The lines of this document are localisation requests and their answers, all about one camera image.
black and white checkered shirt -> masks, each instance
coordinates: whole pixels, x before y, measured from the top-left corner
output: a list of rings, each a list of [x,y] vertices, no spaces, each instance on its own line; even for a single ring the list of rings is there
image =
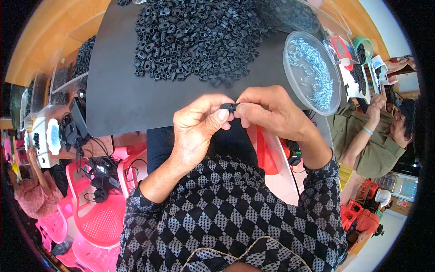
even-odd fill
[[[162,204],[138,188],[127,200],[118,271],[223,271],[245,262],[262,271],[334,271],[346,236],[338,164],[307,169],[298,206],[272,194],[255,170],[206,157]]]

window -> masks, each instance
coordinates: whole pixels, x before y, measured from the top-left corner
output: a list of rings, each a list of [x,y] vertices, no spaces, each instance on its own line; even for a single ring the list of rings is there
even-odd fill
[[[414,198],[417,193],[417,182],[404,178],[399,194]]]
[[[394,183],[396,182],[396,176],[391,174],[386,174],[383,177],[376,178],[374,181],[379,187],[392,191],[394,188]]]

orange shirt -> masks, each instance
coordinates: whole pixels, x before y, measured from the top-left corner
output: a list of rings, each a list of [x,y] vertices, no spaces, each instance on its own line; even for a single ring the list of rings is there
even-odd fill
[[[371,213],[369,210],[363,210],[356,218],[356,229],[360,232],[375,232],[379,226],[379,216]]]

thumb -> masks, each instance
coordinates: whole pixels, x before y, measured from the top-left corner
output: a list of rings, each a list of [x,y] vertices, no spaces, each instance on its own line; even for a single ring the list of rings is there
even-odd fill
[[[208,115],[200,125],[200,129],[206,134],[212,136],[228,121],[230,112],[227,109],[219,109]]]
[[[236,112],[242,117],[245,117],[248,121],[253,124],[257,124],[264,128],[271,125],[272,113],[265,110],[262,106],[253,103],[242,103],[236,108]]]

olive green jacket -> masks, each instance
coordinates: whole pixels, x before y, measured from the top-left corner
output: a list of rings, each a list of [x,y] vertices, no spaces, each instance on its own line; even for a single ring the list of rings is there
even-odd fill
[[[338,162],[343,161],[347,148],[367,121],[368,115],[357,112],[352,102],[339,109],[336,114],[328,116],[334,154]],[[388,136],[392,122],[393,117],[382,111],[381,120],[373,136],[355,160],[353,169],[362,177],[382,177],[393,169],[397,160],[406,151]]]

